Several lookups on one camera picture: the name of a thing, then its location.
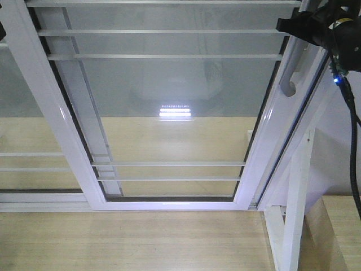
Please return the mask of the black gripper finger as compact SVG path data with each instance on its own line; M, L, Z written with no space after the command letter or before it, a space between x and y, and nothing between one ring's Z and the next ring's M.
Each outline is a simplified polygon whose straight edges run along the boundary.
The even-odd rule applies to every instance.
M324 10L297 12L290 19L278 18L276 30L313 45L324 45Z

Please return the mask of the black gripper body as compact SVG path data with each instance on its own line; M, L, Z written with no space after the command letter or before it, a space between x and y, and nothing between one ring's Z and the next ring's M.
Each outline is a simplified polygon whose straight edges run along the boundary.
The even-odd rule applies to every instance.
M328 1L311 16L312 41L333 53L346 71L360 72L360 1Z

